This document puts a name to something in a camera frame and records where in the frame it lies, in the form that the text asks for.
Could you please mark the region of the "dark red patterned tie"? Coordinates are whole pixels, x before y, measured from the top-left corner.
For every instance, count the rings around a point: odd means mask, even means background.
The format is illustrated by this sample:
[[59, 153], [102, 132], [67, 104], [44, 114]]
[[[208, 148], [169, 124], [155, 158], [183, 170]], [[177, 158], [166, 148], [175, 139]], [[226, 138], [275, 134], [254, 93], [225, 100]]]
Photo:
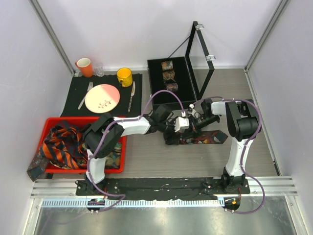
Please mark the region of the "dark red patterned tie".
[[223, 144], [228, 135], [221, 130], [204, 131], [202, 134], [186, 139], [180, 139], [179, 145], [186, 144]]

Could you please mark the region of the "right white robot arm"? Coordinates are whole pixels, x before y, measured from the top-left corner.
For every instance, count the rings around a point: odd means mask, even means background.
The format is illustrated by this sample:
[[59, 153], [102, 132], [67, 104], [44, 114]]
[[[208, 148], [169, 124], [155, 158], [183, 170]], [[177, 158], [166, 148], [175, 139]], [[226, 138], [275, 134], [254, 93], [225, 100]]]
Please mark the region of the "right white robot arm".
[[261, 114], [251, 100], [204, 99], [203, 114], [190, 123], [194, 130], [201, 130], [220, 116], [226, 117], [227, 128], [232, 137], [229, 159], [219, 179], [206, 180], [206, 191], [213, 193], [238, 193], [246, 186], [246, 160], [253, 140], [261, 131]]

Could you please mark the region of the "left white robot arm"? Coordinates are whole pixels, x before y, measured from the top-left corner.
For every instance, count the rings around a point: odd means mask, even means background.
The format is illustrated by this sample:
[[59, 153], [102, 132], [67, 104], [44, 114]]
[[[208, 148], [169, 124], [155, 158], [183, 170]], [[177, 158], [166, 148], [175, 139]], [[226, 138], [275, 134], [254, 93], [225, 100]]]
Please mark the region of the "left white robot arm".
[[134, 118], [113, 117], [103, 114], [83, 133], [83, 141], [87, 147], [88, 161], [86, 171], [87, 189], [93, 195], [100, 195], [104, 189], [105, 164], [107, 156], [121, 137], [130, 135], [145, 135], [154, 132], [177, 134], [183, 129], [185, 113], [173, 122], [168, 120], [171, 110], [163, 105], [149, 115]]

